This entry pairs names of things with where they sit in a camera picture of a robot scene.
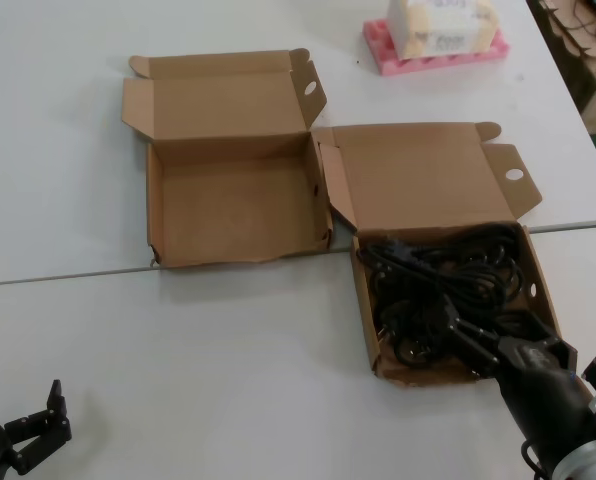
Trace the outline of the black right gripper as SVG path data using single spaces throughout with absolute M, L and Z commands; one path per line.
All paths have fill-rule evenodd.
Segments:
M 500 339 L 444 304 L 440 333 L 446 350 L 473 373 L 497 372 L 505 404 L 536 455 L 563 458 L 596 440 L 591 394 L 576 375 L 577 350 L 541 320 L 534 324 L 536 341 Z

